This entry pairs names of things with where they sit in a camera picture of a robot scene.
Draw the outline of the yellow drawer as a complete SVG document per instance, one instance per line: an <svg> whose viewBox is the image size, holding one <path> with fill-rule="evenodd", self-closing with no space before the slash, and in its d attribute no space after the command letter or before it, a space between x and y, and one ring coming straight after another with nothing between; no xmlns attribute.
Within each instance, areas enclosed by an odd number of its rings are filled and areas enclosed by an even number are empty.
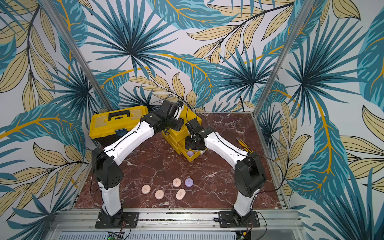
<svg viewBox="0 0 384 240"><path fill-rule="evenodd" d="M196 158L198 158L199 156L203 155L205 152L206 152L207 148L205 148L204 150L202 151L196 151L196 150L191 150L191 149L184 149L182 148L181 149L181 153L184 155L184 157L189 161L189 162L192 162L193 160L195 160ZM188 155L187 155L187 151L193 151L195 152L195 154L190 158Z"/></svg>

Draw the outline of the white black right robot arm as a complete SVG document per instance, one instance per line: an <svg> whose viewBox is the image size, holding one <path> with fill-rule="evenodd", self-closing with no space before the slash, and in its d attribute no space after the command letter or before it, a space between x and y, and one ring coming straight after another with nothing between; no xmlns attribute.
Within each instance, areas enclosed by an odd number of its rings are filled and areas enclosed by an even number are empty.
<svg viewBox="0 0 384 240"><path fill-rule="evenodd" d="M211 128L188 128L191 136L187 142L194 149L209 149L222 157L234 169L238 196L233 206L237 217L246 217L253 210L253 203L261 188L267 182L267 174L261 157L235 147Z"/></svg>

